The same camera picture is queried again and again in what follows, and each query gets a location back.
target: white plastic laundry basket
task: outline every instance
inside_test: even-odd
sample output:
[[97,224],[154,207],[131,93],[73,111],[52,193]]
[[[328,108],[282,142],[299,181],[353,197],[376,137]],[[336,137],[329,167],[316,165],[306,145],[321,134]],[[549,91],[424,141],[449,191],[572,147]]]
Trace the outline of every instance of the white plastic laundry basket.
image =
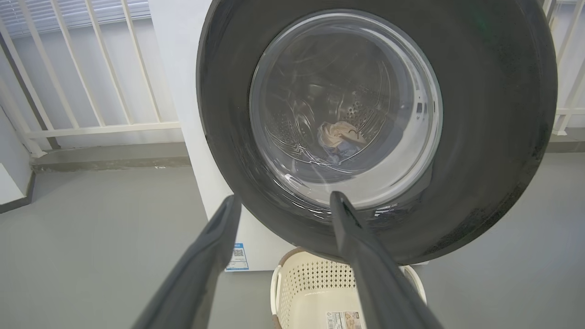
[[[417,273],[401,269],[426,303]],[[270,307],[276,329],[366,329],[352,268],[302,249],[286,254],[274,270]]]

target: washing machine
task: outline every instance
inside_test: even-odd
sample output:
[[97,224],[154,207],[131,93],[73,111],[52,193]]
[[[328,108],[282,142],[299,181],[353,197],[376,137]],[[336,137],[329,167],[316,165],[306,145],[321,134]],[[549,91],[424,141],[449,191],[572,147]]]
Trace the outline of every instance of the washing machine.
[[243,200],[228,270],[339,260],[341,191],[401,264],[514,205],[556,109],[535,0],[150,0],[207,215]]

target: white metal railing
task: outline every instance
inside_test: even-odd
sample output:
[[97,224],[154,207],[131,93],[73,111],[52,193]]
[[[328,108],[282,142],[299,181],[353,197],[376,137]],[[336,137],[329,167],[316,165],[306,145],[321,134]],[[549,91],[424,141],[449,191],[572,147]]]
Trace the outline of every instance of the white metal railing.
[[[33,83],[31,82],[30,76],[27,73],[26,67],[23,64],[19,53],[16,50],[16,47],[14,45],[13,40],[11,39],[9,31],[6,28],[2,19],[0,18],[0,33],[4,37],[4,41],[6,43],[6,47],[8,49],[8,52],[12,56],[12,59],[14,60],[14,64],[15,64],[16,68],[18,69],[18,73],[22,77],[22,81],[24,82],[24,85],[26,86],[28,92],[30,93],[30,97],[32,99],[32,102],[34,103],[36,109],[38,110],[38,113],[39,113],[39,115],[40,115],[40,117],[41,117],[41,119],[42,119],[42,121],[47,129],[46,130],[32,130],[30,128],[29,124],[25,120],[25,117],[23,116],[23,113],[22,113],[22,111],[25,111],[25,109],[18,107],[18,104],[15,101],[14,96],[11,94],[11,92],[9,90],[7,81],[5,81],[5,79],[0,76],[0,97],[4,100],[4,104],[2,104],[2,106],[8,112],[7,114],[9,115],[11,120],[13,120],[13,122],[15,123],[15,128],[19,132],[19,134],[21,135],[21,138],[24,140],[27,148],[33,154],[33,156],[36,156],[36,157],[44,154],[44,152],[41,150],[37,141],[35,141],[35,139],[39,139],[39,138],[180,128],[179,122],[177,122],[177,121],[163,122],[163,120],[161,118],[160,111],[159,111],[159,108],[157,106],[157,101],[156,101],[156,98],[154,96],[153,87],[152,87],[152,84],[150,82],[148,72],[146,70],[146,66],[144,63],[144,59],[142,56],[140,45],[138,43],[136,31],[134,29],[134,24],[132,21],[132,17],[130,14],[130,8],[129,8],[127,0],[121,0],[120,5],[122,6],[122,9],[123,9],[123,12],[125,15],[125,21],[126,21],[126,24],[128,26],[128,30],[129,30],[131,40],[133,43],[133,48],[134,48],[136,60],[140,66],[140,71],[142,74],[142,83],[144,84],[144,87],[147,89],[147,92],[149,95],[151,109],[146,109],[146,110],[153,111],[155,119],[156,119],[156,121],[152,122],[152,123],[136,123],[134,121],[134,119],[132,118],[132,113],[130,112],[130,110],[128,108],[128,104],[127,104],[125,96],[122,92],[120,81],[118,79],[118,76],[116,75],[116,71],[114,70],[112,60],[111,60],[110,55],[108,53],[108,49],[106,47],[104,37],[102,35],[100,22],[98,21],[98,18],[96,16],[96,12],[94,10],[92,0],[84,0],[84,1],[85,1],[85,7],[87,9],[87,14],[90,17],[91,25],[93,27],[95,36],[97,37],[97,40],[98,40],[98,45],[99,45],[99,49],[101,51],[101,56],[103,57],[103,60],[106,62],[108,75],[109,75],[110,81],[115,89],[118,102],[121,106],[123,115],[126,119],[126,123],[120,124],[120,125],[107,125],[104,122],[104,116],[103,116],[97,102],[95,101],[94,93],[92,92],[91,87],[87,83],[87,81],[88,81],[87,77],[84,74],[84,72],[82,71],[81,66],[79,65],[79,60],[78,60],[79,58],[75,55],[74,47],[72,46],[71,35],[69,32],[68,26],[66,24],[66,20],[64,19],[63,14],[61,12],[60,4],[59,4],[58,0],[46,0],[47,4],[50,3],[50,6],[53,8],[54,17],[56,18],[56,20],[58,22],[58,26],[63,34],[63,38],[64,38],[65,44],[67,46],[69,55],[71,56],[71,60],[73,61],[73,65],[75,67],[75,70],[77,71],[77,75],[81,81],[81,85],[83,86],[83,89],[85,90],[85,94],[87,96],[88,102],[89,102],[91,109],[93,110],[93,114],[95,115],[95,118],[98,122],[98,126],[90,126],[90,127],[81,127],[80,126],[80,124],[78,123],[78,121],[75,117],[74,111],[71,109],[70,102],[68,101],[68,99],[66,97],[66,93],[63,90],[63,86],[61,85],[61,82],[58,78],[58,75],[55,72],[55,68],[53,67],[53,64],[51,63],[49,55],[47,55],[47,52],[44,48],[44,45],[43,45],[43,42],[42,42],[41,37],[39,35],[39,32],[37,31],[37,28],[35,26],[35,22],[33,20],[33,17],[29,11],[29,8],[27,7],[27,3],[25,2],[25,0],[18,0],[18,7],[22,11],[22,16],[24,17],[24,20],[26,22],[28,32],[30,33],[30,35],[34,41],[34,44],[36,46],[36,49],[39,52],[39,55],[40,55],[40,58],[42,60],[43,65],[44,65],[44,68],[46,69],[46,72],[49,75],[50,82],[52,83],[52,85],[57,93],[62,110],[66,113],[66,116],[67,116],[67,118],[70,121],[70,124],[72,126],[72,128],[56,129],[54,127],[53,123],[51,122],[51,120],[49,120],[49,116],[47,115],[45,107],[43,106],[43,103],[41,102],[41,98],[39,97],[37,91],[35,90]],[[14,6],[13,3],[14,3],[14,1],[10,1],[10,5]]]
[[[567,135],[565,129],[571,118],[585,115],[584,104],[580,103],[585,91],[585,49],[580,47],[585,44],[584,5],[585,0],[546,0],[544,3],[554,36],[559,69],[559,105],[553,126],[556,135]],[[575,71],[577,74],[573,78],[571,73]]]

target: window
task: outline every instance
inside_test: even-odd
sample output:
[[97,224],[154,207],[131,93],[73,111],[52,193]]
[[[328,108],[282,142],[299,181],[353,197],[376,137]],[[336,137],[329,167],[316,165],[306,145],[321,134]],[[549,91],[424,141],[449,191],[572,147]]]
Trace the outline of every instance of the window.
[[[91,25],[85,0],[54,0],[59,4],[68,27],[77,28]],[[51,0],[25,0],[39,33],[59,30]],[[133,19],[150,17],[148,0],[127,0]],[[125,20],[121,0],[91,1],[100,23]],[[0,0],[0,19],[10,37],[30,35],[18,0]]]

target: sticker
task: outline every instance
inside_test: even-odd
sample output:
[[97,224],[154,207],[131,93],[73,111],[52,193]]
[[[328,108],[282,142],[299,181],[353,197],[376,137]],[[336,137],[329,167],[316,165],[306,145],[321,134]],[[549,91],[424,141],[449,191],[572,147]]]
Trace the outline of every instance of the sticker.
[[244,251],[244,244],[234,244],[232,260],[229,262],[225,270],[249,270],[248,261],[246,259],[246,252]]
[[358,312],[327,312],[327,329],[362,329]]

